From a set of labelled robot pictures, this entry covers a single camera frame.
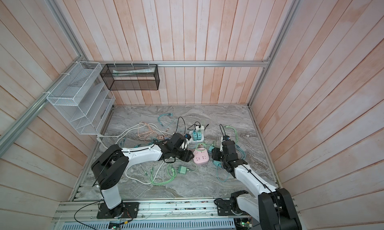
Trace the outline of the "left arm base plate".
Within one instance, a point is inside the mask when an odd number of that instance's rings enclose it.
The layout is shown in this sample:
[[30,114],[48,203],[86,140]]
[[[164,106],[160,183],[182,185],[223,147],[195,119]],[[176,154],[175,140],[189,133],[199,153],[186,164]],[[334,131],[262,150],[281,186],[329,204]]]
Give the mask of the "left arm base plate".
[[105,203],[101,203],[97,219],[134,219],[138,215],[139,205],[139,202],[121,202],[110,210]]

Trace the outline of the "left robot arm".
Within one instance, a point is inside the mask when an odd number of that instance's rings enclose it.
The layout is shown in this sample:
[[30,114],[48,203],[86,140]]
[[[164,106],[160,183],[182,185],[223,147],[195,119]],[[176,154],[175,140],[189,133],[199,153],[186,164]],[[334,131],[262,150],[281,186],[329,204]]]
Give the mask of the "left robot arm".
[[114,144],[107,148],[91,165],[107,209],[114,211],[123,207],[118,182],[128,167],[169,158],[189,162],[194,158],[193,152],[188,150],[191,141],[190,134],[174,133],[166,140],[144,147],[121,148]]

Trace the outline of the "green charger plug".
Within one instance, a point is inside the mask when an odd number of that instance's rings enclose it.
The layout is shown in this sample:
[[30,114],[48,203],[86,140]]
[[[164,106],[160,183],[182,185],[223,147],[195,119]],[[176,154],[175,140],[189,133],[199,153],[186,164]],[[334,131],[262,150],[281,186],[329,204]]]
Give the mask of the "green charger plug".
[[187,172],[189,172],[190,169],[186,166],[179,166],[178,172],[179,174],[185,175]]

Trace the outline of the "teal charger plug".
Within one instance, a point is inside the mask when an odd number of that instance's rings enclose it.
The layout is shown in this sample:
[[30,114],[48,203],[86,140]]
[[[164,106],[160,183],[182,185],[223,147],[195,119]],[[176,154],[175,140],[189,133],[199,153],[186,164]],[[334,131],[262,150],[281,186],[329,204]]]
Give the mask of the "teal charger plug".
[[215,165],[216,167],[218,167],[218,168],[221,168],[221,167],[222,167],[222,162],[220,162],[220,161],[213,160],[213,163],[214,163],[214,165]]

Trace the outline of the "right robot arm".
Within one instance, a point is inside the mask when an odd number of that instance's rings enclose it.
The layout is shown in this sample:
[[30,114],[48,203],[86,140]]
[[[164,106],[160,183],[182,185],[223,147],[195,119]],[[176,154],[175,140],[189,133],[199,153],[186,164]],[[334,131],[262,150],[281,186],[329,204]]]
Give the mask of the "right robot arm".
[[248,189],[231,194],[229,200],[216,199],[221,216],[244,213],[259,222],[262,230],[301,230],[298,213],[288,190],[277,188],[262,179],[250,165],[239,158],[236,143],[229,136],[221,139],[221,146],[212,150],[212,158]]

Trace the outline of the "pink power strip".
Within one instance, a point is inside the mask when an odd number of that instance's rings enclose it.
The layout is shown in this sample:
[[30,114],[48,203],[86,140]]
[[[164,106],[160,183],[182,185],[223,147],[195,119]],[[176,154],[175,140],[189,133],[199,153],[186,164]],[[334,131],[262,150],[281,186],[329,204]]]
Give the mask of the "pink power strip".
[[209,161],[209,153],[206,148],[200,147],[194,150],[194,163],[196,165],[203,165]]

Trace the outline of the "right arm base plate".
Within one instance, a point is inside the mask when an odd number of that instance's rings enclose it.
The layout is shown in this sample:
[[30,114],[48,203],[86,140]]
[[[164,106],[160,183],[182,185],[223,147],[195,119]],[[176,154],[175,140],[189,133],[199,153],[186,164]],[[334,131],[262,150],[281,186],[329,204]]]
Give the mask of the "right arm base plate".
[[214,204],[217,206],[217,213],[219,216],[242,216],[247,215],[246,212],[240,210],[234,201],[215,199]]

